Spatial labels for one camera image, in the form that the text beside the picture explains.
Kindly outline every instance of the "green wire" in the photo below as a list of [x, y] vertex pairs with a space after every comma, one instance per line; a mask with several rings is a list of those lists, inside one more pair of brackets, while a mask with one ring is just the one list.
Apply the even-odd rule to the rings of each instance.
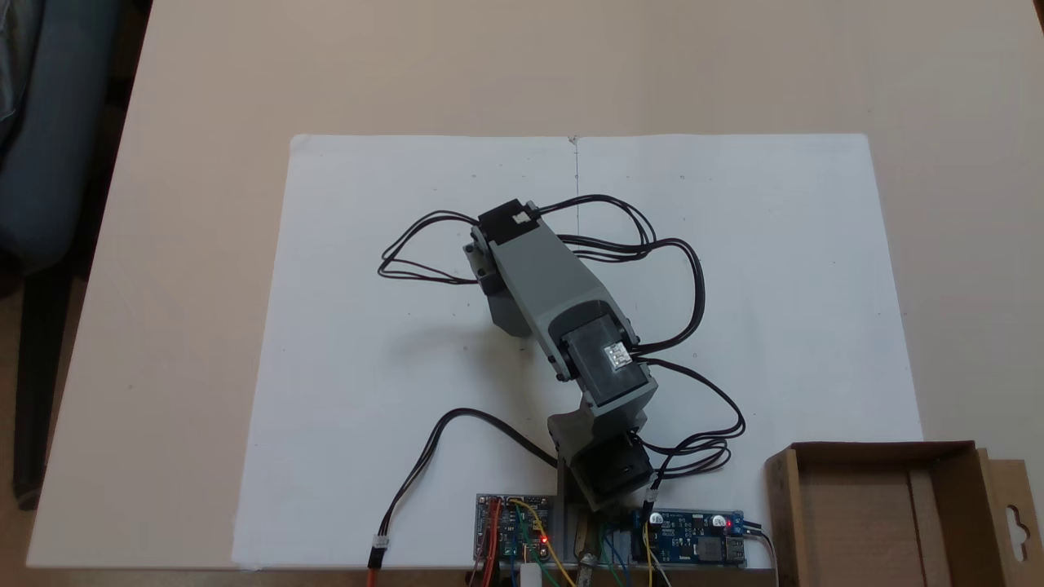
[[[522, 536], [523, 538], [525, 538], [525, 543], [529, 544], [529, 529], [526, 526], [526, 524], [522, 523], [522, 509], [519, 508], [518, 506], [515, 506], [515, 513], [517, 516], [515, 523], [522, 526]], [[559, 585], [559, 582], [555, 581], [553, 577], [551, 577], [551, 573], [547, 571], [547, 567], [544, 566], [544, 563], [540, 562], [540, 557], [533, 557], [532, 560], [537, 561], [537, 565], [540, 566], [540, 570], [544, 571], [544, 577], [546, 577], [547, 580], [551, 582], [551, 585], [554, 585], [554, 587], [562, 587], [561, 585]]]
[[614, 568], [616, 565], [613, 564], [613, 557], [610, 556], [609, 561], [606, 561], [606, 524], [598, 526], [598, 538], [600, 539], [598, 542], [598, 549], [601, 551], [602, 562], [606, 562], [609, 565], [609, 572], [613, 573], [613, 579], [616, 580], [616, 584], [623, 587], [623, 582], [620, 581], [620, 576], [616, 574], [616, 568]]

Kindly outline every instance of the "blue circuit board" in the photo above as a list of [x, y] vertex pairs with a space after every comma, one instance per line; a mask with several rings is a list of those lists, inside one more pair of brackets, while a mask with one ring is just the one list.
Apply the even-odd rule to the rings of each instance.
[[[645, 562], [641, 512], [633, 514], [631, 556]], [[649, 516], [649, 548], [661, 564], [745, 566], [743, 512], [657, 510]]]
[[550, 551], [541, 540], [538, 524], [532, 520], [528, 510], [511, 504], [512, 499], [518, 499], [532, 507], [540, 515], [543, 527], [551, 527], [551, 512], [553, 496], [550, 495], [492, 495], [480, 493], [475, 496], [475, 532], [474, 553], [476, 559], [485, 558], [490, 544], [490, 511], [494, 504], [499, 506], [497, 516], [497, 558], [508, 561], [541, 562], [550, 560]]

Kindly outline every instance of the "cardboard box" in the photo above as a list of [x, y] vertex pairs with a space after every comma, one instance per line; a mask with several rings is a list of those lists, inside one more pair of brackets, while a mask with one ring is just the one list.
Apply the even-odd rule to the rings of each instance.
[[973, 442], [797, 443], [765, 467], [783, 587], [1044, 585], [1022, 461]]

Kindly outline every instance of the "orange wire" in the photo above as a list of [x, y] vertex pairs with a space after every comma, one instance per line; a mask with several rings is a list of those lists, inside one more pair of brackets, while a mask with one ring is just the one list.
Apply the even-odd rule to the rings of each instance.
[[490, 503], [490, 515], [493, 516], [490, 527], [490, 551], [485, 559], [485, 568], [482, 569], [482, 587], [489, 587], [493, 581], [493, 565], [499, 564], [497, 561], [497, 537], [500, 532], [500, 499]]

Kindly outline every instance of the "beige table surface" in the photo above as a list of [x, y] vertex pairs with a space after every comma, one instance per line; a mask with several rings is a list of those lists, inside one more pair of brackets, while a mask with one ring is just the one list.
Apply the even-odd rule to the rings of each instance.
[[925, 435], [1044, 503], [1042, 104], [1031, 0], [157, 0], [28, 562], [231, 565], [301, 133], [867, 133]]

